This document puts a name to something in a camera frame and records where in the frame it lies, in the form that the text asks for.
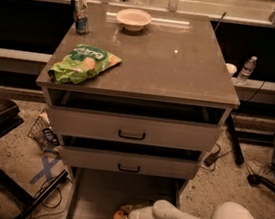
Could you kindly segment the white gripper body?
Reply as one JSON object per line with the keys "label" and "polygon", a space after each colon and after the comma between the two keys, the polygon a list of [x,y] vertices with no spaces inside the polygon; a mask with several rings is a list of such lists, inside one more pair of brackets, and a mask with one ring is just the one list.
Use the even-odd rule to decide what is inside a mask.
{"label": "white gripper body", "polygon": [[153,219],[152,207],[136,207],[129,212],[129,219]]}

